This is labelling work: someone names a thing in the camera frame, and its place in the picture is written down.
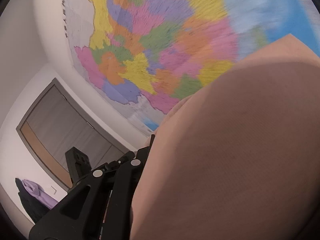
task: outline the purple region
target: purple region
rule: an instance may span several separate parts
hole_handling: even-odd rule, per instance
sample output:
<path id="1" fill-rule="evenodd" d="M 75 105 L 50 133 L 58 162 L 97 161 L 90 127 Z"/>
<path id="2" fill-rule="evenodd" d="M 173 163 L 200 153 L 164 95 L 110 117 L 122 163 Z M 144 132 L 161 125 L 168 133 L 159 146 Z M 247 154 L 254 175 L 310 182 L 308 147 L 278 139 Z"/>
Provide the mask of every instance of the purple region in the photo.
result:
<path id="1" fill-rule="evenodd" d="M 122 9 L 120 5 L 114 4 L 113 0 L 107 0 L 107 7 L 111 17 L 121 26 L 126 27 L 132 32 L 132 14 L 126 9 Z"/>
<path id="2" fill-rule="evenodd" d="M 146 0 L 151 14 L 163 15 L 165 21 L 181 23 L 193 15 L 188 0 Z"/>
<path id="3" fill-rule="evenodd" d="M 89 80 L 97 88 L 102 89 L 104 75 L 99 71 L 99 67 L 93 59 L 91 50 L 88 47 L 75 47 L 81 65 L 87 70 Z"/>
<path id="4" fill-rule="evenodd" d="M 146 58 L 147 58 L 148 63 L 149 63 L 149 67 L 147 68 L 149 74 L 155 75 L 156 74 L 156 70 L 158 68 L 159 69 L 164 69 L 164 66 L 161 65 L 159 62 L 151 60 L 151 57 L 152 57 L 151 49 L 147 49 L 143 53 L 144 53 L 144 55 L 146 55 Z"/>
<path id="5" fill-rule="evenodd" d="M 119 85 L 111 85 L 105 79 L 102 91 L 105 92 L 111 100 L 124 105 L 129 102 L 138 103 L 138 96 L 140 95 L 139 88 L 127 79 L 124 79 L 124 84 Z"/>

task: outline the hanging clothes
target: hanging clothes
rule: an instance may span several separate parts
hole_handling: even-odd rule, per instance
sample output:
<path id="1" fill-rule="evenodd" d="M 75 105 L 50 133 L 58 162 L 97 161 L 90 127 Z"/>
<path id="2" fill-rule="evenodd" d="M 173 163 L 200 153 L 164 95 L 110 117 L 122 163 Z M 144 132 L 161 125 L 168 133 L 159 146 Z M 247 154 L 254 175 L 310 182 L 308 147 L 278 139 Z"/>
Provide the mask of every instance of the hanging clothes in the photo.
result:
<path id="1" fill-rule="evenodd" d="M 35 197 L 37 200 L 39 200 L 42 204 L 47 206 L 49 209 L 52 209 L 56 204 L 58 204 L 58 201 L 56 201 L 54 198 L 52 198 L 47 193 L 45 193 L 41 189 L 41 187 L 35 182 L 27 179 L 23 179 L 22 184 L 26 189 L 26 191 L 28 191 L 31 196 Z"/>
<path id="2" fill-rule="evenodd" d="M 19 198 L 24 210 L 30 216 L 34 223 L 37 223 L 45 214 L 49 212 L 49 208 L 43 205 L 35 197 L 31 196 L 29 192 L 24 188 L 20 179 L 15 179 L 16 185 L 19 190 Z"/>

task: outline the black mount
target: black mount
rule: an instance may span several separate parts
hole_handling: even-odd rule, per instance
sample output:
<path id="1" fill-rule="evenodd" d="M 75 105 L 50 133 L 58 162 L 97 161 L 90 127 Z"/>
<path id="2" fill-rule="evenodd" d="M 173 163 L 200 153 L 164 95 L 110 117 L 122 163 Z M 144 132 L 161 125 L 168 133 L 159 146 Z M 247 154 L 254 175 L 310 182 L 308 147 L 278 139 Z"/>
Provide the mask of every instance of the black mount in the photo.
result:
<path id="1" fill-rule="evenodd" d="M 132 197 L 154 138 L 135 159 L 133 152 L 127 152 L 87 174 L 89 159 L 76 148 L 69 150 L 66 158 L 73 187 L 31 229 L 29 240 L 129 239 Z"/>

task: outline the yellow region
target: yellow region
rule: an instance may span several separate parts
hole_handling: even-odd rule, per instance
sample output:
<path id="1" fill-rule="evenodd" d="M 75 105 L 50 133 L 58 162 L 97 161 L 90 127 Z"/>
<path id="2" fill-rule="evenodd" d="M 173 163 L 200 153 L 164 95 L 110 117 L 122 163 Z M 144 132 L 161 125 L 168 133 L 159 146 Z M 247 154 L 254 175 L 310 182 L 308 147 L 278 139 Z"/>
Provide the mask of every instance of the yellow region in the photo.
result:
<path id="1" fill-rule="evenodd" d="M 156 82 L 157 78 L 148 73 L 147 67 L 149 64 L 144 53 L 140 53 L 135 56 L 133 61 L 124 61 L 123 64 L 126 66 L 127 71 L 124 74 L 119 73 L 120 77 L 130 80 L 140 89 L 151 94 L 156 94 L 151 82 Z"/>
<path id="2" fill-rule="evenodd" d="M 233 66 L 233 62 L 229 60 L 208 60 L 204 63 L 202 69 L 200 69 L 200 74 L 198 78 L 203 86 L 210 84 L 214 81 L 218 76 L 225 73 Z"/>
<path id="3" fill-rule="evenodd" d="M 227 16 L 223 0 L 189 0 L 197 17 L 217 21 Z"/>
<path id="4" fill-rule="evenodd" d="M 93 26 L 94 32 L 90 37 L 89 47 L 92 49 L 102 49 L 103 43 L 110 45 L 110 40 L 106 33 L 112 32 L 112 26 L 109 22 L 109 13 L 106 0 L 89 0 L 94 6 Z"/>

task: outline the door frame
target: door frame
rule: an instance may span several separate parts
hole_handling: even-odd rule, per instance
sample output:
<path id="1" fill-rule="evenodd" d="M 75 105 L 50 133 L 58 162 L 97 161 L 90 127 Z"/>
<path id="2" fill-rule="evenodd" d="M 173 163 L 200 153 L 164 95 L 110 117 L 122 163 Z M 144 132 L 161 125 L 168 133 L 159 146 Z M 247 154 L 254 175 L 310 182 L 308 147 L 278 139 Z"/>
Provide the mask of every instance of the door frame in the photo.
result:
<path id="1" fill-rule="evenodd" d="M 73 107 L 73 109 L 78 112 L 78 114 L 90 125 L 95 129 L 97 133 L 99 133 L 103 138 L 109 141 L 114 147 L 116 147 L 121 152 L 127 152 L 128 149 L 123 146 L 120 142 L 118 142 L 113 136 L 111 136 L 107 131 L 105 131 L 73 98 L 72 96 L 65 90 L 65 88 L 60 84 L 57 78 L 54 78 L 52 82 L 41 92 L 41 94 L 37 97 L 37 99 L 32 103 L 29 107 L 28 111 L 25 113 L 23 118 L 21 119 L 19 125 L 17 126 L 16 130 L 19 134 L 21 140 L 23 141 L 24 145 L 33 156 L 33 158 L 37 161 L 37 163 L 42 167 L 42 169 L 64 190 L 68 191 L 70 187 L 61 181 L 51 170 L 50 168 L 39 158 L 39 156 L 35 153 L 32 149 L 31 145 L 28 143 L 27 139 L 23 135 L 21 128 L 23 127 L 24 123 L 27 121 L 28 117 L 35 109 L 35 107 L 39 104 L 42 98 L 47 94 L 47 92 L 52 88 L 56 87 L 61 95 L 68 101 L 68 103 Z"/>

